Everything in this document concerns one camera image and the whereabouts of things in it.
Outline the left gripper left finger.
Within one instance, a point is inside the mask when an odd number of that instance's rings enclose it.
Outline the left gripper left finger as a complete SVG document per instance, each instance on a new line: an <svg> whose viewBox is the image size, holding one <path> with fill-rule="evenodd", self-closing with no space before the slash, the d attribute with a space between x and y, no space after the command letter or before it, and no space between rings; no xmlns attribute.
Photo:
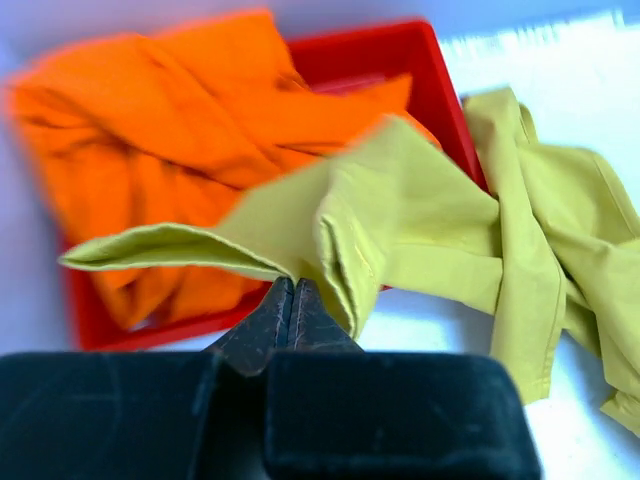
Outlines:
<svg viewBox="0 0 640 480"><path fill-rule="evenodd" d="M259 375L271 354L287 345L293 299L293 281L278 278L261 303L205 352L244 377Z"/></svg>

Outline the yellow-green trousers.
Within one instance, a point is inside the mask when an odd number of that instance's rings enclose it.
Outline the yellow-green trousers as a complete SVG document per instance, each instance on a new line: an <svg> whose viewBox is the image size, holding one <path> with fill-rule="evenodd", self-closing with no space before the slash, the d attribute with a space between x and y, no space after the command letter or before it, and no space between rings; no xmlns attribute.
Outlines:
<svg viewBox="0 0 640 480"><path fill-rule="evenodd" d="M639 216L622 182L592 151L543 144L509 89L467 98L463 113L486 188L390 116L347 151L249 191L215 226L136 227L61 261L309 278L354 337L383 286L455 300L493 317L491 355L524 403L548 396L568 331L602 360L603 413L637 432Z"/></svg>

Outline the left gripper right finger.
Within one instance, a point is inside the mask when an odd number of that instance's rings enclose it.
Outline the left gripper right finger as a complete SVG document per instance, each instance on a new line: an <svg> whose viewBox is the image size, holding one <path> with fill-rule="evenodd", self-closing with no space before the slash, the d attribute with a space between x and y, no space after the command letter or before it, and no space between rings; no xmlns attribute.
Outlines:
<svg viewBox="0 0 640 480"><path fill-rule="evenodd" d="M363 353L363 349L329 315L313 280L295 288L288 325L288 348L296 351Z"/></svg>

